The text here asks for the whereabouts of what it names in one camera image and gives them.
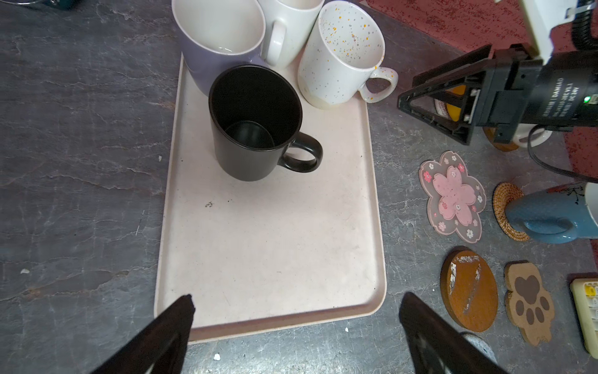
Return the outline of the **grey woven round coaster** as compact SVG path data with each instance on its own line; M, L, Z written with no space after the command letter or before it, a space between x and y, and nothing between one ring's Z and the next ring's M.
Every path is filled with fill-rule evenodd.
M477 336L473 333L463 332L461 335L475 347L478 351L480 351L485 357L490 359L493 363L497 364L497 358L495 356L494 351L492 350L491 346L481 337Z

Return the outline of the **brown wooden round coaster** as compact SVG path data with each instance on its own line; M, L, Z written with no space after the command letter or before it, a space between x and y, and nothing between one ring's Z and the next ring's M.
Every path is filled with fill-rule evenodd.
M440 275L442 300L448 314L461 327L484 332L498 313L498 288L482 256L457 246L445 258Z

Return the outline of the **black mug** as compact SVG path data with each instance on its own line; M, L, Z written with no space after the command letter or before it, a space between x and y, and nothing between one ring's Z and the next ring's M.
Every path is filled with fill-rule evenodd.
M232 67L213 82L208 104L216 159L231 177L255 182L277 166L310 173L321 165L322 145L301 132L301 100L279 73Z

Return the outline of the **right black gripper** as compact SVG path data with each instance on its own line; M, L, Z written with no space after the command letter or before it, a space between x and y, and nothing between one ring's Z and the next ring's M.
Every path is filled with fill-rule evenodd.
M411 105L400 95L400 111L463 145L470 145L475 127L497 129L508 143L521 124L543 125L552 131L597 125L597 52L557 53L547 62L532 59L522 46L491 55L484 45L414 77L411 90L463 78L477 96L467 105L467 121L453 121Z

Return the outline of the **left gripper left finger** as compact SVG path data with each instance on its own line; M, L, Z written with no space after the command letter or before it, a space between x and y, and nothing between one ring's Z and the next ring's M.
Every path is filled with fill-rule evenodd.
M192 296L178 298L94 372L181 372L195 311Z

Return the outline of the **tan woven round coaster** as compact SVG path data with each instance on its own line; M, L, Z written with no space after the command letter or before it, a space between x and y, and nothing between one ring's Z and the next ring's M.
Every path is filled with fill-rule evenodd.
M518 232L509 224L505 211L508 204L523 196L520 187L510 182L502 182L495 187L492 197L493 211L501 230L517 242L527 242L530 237L525 232Z

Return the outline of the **light blue floral mug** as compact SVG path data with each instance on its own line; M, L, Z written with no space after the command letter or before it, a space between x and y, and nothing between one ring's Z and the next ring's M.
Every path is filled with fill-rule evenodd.
M518 232L548 244L597 238L597 184L575 182L514 199L505 208Z

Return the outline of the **beige serving tray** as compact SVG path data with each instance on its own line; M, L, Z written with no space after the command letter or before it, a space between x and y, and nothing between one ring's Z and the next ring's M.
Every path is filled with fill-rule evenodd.
M192 343L368 316L384 302L368 106L303 109L321 167L239 181L218 165L208 99L180 67L154 312L190 295Z

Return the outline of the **white mug red inside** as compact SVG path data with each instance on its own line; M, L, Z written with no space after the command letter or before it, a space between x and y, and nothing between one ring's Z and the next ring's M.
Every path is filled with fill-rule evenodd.
M552 131L546 129L537 129L532 132L534 124L519 124L512 142L518 147L536 147L546 142L552 135Z

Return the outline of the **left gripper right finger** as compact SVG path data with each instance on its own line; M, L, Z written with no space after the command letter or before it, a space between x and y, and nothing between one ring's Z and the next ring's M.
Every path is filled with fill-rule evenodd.
M416 373L504 373L414 293L403 296L400 322Z

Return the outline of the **pink flower coaster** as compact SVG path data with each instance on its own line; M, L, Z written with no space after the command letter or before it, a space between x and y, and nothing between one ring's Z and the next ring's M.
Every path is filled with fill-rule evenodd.
M455 233L470 244L479 242L480 213L487 205L487 196L462 157L446 151L438 160L422 163L418 177L428 196L427 215L434 230L440 235Z

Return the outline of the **brown paw coaster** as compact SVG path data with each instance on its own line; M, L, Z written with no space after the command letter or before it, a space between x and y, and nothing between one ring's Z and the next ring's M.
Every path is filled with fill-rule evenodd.
M551 293L543 286L539 269L530 262L508 263L505 284L505 310L511 323L520 329L523 339L534 347L549 342L555 308Z

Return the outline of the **cream calculator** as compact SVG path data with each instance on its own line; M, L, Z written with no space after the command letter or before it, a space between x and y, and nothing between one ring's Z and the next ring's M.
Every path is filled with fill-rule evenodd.
M570 284L584 347L597 359L597 278L577 278Z

